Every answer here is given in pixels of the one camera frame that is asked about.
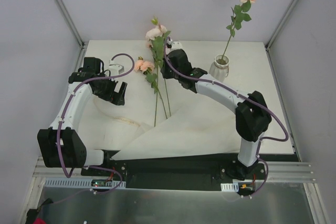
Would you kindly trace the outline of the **white wrapping paper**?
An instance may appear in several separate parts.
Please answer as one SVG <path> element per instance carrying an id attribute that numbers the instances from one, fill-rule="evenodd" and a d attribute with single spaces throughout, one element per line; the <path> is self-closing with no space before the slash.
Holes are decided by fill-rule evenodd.
<path id="1" fill-rule="evenodd" d="M 195 97 L 169 119 L 113 155 L 116 160 L 181 157 L 238 151 L 254 162 L 260 138 L 271 122 L 261 93 L 231 92 L 210 75 L 195 83 Z"/>

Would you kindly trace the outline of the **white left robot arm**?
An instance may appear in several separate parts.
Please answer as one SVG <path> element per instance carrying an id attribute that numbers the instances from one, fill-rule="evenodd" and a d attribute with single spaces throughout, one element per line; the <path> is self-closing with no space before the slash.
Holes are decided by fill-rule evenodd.
<path id="1" fill-rule="evenodd" d="M 57 117 L 49 128 L 40 129 L 37 134 L 46 167 L 62 167 L 58 153 L 61 151 L 65 168 L 93 166 L 99 176 L 110 173 L 111 164 L 105 160 L 104 151 L 85 147 L 77 131 L 86 104 L 93 95 L 114 105 L 125 104 L 127 84 L 123 82 L 116 92 L 117 83 L 107 78 L 101 59 L 84 58 L 83 66 L 68 79 L 68 92 Z"/>

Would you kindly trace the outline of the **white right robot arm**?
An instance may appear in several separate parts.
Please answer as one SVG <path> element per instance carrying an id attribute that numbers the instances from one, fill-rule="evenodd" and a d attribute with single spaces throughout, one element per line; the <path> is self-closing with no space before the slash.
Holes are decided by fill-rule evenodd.
<path id="1" fill-rule="evenodd" d="M 259 143 L 271 122 L 263 95 L 240 93 L 200 68 L 193 68 L 184 50 L 170 51 L 162 75 L 176 79 L 195 97 L 185 98 L 177 114 L 142 134 L 113 156 L 115 160 L 182 157 L 227 152 L 227 138 L 241 137 L 237 161 L 226 174 L 244 180 L 255 173 Z"/>

